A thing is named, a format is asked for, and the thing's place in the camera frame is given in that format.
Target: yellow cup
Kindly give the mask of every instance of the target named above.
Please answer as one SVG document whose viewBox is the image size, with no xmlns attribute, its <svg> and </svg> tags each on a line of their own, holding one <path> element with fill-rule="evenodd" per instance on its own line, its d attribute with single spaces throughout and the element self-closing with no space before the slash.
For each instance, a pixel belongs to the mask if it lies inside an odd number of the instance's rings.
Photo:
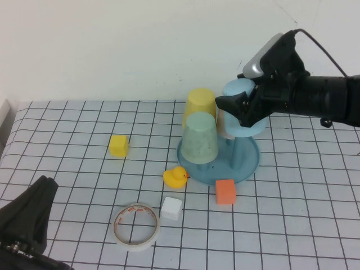
<svg viewBox="0 0 360 270">
<path fill-rule="evenodd" d="M 213 91 L 207 88 L 196 88 L 190 91 L 185 104 L 184 118 L 182 121 L 183 128 L 185 127 L 187 117 L 197 111 L 209 113 L 216 120 L 215 94 Z"/>
</svg>

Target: orange cube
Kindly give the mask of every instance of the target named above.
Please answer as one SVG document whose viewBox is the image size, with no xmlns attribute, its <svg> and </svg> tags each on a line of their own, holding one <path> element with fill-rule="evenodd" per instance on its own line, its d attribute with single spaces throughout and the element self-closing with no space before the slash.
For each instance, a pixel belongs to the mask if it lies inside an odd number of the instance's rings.
<svg viewBox="0 0 360 270">
<path fill-rule="evenodd" d="M 236 202 L 236 188 L 233 179 L 216 181 L 217 204 L 234 204 Z"/>
</svg>

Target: white cube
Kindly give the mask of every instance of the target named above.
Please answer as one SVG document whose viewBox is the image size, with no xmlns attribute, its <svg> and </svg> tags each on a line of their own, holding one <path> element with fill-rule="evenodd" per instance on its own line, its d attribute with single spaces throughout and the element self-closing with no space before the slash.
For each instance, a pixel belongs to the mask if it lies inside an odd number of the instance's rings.
<svg viewBox="0 0 360 270">
<path fill-rule="evenodd" d="M 179 219 L 182 210 L 182 200 L 166 197 L 161 208 L 161 216 L 174 221 Z"/>
</svg>

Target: stand base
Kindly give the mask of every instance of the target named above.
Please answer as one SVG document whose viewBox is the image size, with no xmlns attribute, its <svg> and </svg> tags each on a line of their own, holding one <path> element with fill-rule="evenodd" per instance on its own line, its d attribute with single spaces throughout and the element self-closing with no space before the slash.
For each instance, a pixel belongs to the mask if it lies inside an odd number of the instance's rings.
<svg viewBox="0 0 360 270">
<path fill-rule="evenodd" d="M 182 140 L 177 148 L 178 161 L 192 179 L 204 184 L 215 185 L 216 180 L 219 179 L 234 179 L 235 183 L 239 183 L 248 179 L 258 168 L 260 151 L 252 137 L 237 139 L 241 140 L 242 157 L 238 161 L 241 164 L 236 169 L 231 167 L 234 140 L 225 139 L 220 136 L 218 136 L 219 154 L 212 162 L 199 165 L 187 161 L 181 155 Z"/>
</svg>

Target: yellow cube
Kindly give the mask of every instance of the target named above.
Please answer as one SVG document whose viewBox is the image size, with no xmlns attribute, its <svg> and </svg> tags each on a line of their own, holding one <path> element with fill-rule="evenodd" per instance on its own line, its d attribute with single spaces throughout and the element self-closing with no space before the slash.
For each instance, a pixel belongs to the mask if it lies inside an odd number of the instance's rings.
<svg viewBox="0 0 360 270">
<path fill-rule="evenodd" d="M 112 135 L 109 148 L 112 156 L 126 157 L 129 151 L 129 141 L 125 135 Z"/>
</svg>

